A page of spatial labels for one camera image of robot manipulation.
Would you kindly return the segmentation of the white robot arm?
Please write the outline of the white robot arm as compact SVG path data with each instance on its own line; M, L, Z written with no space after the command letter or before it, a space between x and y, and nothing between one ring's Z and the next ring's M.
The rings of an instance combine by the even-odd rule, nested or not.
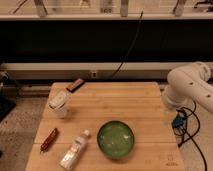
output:
M183 107L188 99L213 114L213 86L207 83L210 76L211 70L204 62L177 67L168 73L168 85L162 92L166 124L172 123L176 110Z

